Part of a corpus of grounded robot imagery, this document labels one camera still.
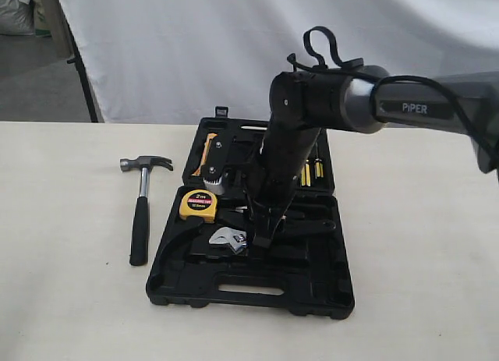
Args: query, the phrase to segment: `white bag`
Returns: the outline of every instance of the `white bag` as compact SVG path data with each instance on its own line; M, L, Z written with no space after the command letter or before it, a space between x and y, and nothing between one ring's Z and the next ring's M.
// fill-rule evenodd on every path
M32 35L33 12L19 0L0 0L0 34Z

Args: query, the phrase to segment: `claw hammer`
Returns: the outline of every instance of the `claw hammer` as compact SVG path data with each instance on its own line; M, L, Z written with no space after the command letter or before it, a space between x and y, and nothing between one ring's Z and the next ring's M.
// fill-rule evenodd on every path
M149 246L149 203L147 191L149 174L154 166L162 166L172 171L172 160L159 156L139 156L135 160L123 158L119 160L122 172L140 170L140 192L135 206L132 226L132 245L130 249L130 265L141 266L147 264L147 249Z

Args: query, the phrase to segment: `robotic arm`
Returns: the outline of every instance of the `robotic arm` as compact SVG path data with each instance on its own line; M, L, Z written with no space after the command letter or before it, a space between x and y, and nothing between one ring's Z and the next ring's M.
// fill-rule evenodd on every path
M310 45L310 33L330 41L339 69L328 69ZM499 159L499 72L429 80L389 76L361 58L343 62L332 32L314 27L303 35L319 62L304 66L288 57L292 72L277 75L270 91L271 120L262 146L245 174L246 196L255 225L253 245L268 248L294 197L295 183L321 129L375 133L387 122L470 135L482 172Z

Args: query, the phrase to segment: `hammer head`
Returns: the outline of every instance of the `hammer head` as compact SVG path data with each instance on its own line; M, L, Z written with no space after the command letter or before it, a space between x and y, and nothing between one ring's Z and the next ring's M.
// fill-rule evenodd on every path
M133 169L140 170L142 168L147 168L147 170L151 171L154 166L162 166L170 171L173 170L172 160L166 157L139 156L135 160L129 160L128 158L119 160L119 167L122 169L122 172L129 172Z

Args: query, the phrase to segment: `gray floor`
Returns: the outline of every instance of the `gray floor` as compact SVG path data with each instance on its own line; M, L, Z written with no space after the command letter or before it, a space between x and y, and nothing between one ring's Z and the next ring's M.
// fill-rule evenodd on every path
M0 35L0 120L89 122L74 65L51 38Z

